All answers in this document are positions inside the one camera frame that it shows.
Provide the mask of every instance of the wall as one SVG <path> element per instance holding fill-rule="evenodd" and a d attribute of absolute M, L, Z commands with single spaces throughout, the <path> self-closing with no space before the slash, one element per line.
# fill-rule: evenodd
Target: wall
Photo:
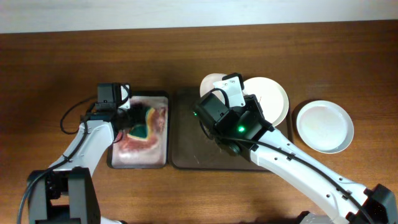
<path fill-rule="evenodd" d="M 398 0 L 0 0 L 0 33 L 397 18 Z"/>

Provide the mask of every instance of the black mat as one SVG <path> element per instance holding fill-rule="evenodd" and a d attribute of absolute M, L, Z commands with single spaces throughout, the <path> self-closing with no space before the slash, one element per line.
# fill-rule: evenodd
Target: black mat
<path fill-rule="evenodd" d="M 178 169 L 268 171 L 240 156 L 230 156 L 209 140 L 190 106 L 199 99 L 199 88 L 187 88 L 172 96 L 169 162 Z M 276 128 L 292 140 L 290 112 Z"/>

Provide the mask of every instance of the brown wooden surface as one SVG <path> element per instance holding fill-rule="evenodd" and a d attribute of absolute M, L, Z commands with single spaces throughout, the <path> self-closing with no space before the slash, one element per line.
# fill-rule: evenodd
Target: brown wooden surface
<path fill-rule="evenodd" d="M 197 86 L 209 73 L 269 77 L 292 109 L 330 100 L 352 117 L 355 137 L 339 154 L 305 152 L 347 178 L 398 195 L 398 22 L 342 22 L 188 29 L 0 35 L 0 220 L 14 223 L 26 178 L 73 136 L 58 122 L 99 82 L 138 89 Z M 71 114 L 75 129 L 83 108 Z M 102 215 L 131 223 L 238 223 L 320 209 L 274 174 L 112 170 L 93 176 Z M 24 212 L 24 223 L 27 212 Z"/>

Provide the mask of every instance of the dark gray tray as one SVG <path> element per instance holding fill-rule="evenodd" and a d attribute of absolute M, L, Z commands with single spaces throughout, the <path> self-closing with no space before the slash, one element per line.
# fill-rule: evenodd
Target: dark gray tray
<path fill-rule="evenodd" d="M 172 96 L 169 162 L 178 169 L 268 171 L 240 156 L 230 156 L 209 140 L 190 110 L 199 88 L 182 89 Z M 292 140 L 290 112 L 276 128 Z"/>

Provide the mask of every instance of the green led indicator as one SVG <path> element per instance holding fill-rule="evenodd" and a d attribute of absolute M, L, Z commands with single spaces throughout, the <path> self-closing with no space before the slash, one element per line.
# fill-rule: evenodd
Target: green led indicator
<path fill-rule="evenodd" d="M 240 133 L 244 132 L 244 126 L 239 126 L 239 127 L 238 127 L 238 131 L 239 131 Z"/>

